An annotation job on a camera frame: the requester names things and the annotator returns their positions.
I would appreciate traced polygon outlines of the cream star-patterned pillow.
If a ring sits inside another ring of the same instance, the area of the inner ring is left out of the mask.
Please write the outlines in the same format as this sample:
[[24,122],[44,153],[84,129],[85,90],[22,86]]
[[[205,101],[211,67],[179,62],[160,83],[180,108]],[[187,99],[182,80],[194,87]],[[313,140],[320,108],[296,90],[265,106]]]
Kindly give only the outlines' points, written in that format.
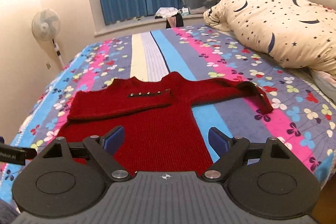
[[283,68],[308,67],[335,75],[335,10],[308,0],[221,0],[205,24],[232,31]]

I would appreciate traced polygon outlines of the white clothes pile on sill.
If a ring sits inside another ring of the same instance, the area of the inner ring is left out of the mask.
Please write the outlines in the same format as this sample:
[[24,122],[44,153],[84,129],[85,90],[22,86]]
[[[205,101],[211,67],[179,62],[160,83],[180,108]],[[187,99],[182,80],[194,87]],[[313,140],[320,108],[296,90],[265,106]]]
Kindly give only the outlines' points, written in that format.
[[171,18],[180,14],[181,11],[175,7],[160,7],[156,13],[155,18]]

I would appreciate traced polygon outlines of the floral striped bed blanket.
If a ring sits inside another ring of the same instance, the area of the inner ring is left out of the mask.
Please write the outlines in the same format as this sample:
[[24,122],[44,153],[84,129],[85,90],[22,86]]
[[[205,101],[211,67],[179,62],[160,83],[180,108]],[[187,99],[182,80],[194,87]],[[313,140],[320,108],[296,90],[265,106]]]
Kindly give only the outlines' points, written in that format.
[[322,185],[335,174],[335,104],[309,73],[281,68],[270,56],[206,26],[156,30],[86,46],[46,87],[11,145],[41,151],[65,124],[78,91],[101,90],[117,78],[158,81],[172,71],[193,81],[251,81],[274,107],[272,114],[262,115],[244,98],[195,107],[204,139],[212,126],[253,142],[275,136]]

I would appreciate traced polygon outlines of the white standing fan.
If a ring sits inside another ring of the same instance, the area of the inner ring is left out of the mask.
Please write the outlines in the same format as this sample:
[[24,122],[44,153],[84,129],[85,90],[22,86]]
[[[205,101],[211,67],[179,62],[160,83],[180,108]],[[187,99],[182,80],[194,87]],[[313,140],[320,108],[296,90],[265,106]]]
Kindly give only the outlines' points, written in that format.
[[34,38],[38,42],[51,42],[52,47],[59,59],[59,63],[64,68],[64,61],[56,38],[60,32],[60,18],[51,9],[44,9],[37,12],[31,23],[31,30]]

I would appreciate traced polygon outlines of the red knit sweater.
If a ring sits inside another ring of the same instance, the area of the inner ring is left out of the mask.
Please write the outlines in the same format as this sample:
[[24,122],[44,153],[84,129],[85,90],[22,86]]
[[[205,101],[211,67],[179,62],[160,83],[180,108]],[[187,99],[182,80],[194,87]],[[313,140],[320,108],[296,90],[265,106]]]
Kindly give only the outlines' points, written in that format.
[[129,173],[201,174],[213,162],[192,108],[250,96],[261,113],[272,112],[266,94],[249,81],[190,81],[178,72],[169,73],[158,82],[134,77],[115,79],[103,90],[76,93],[59,136],[80,142],[122,126],[125,140],[114,158]]

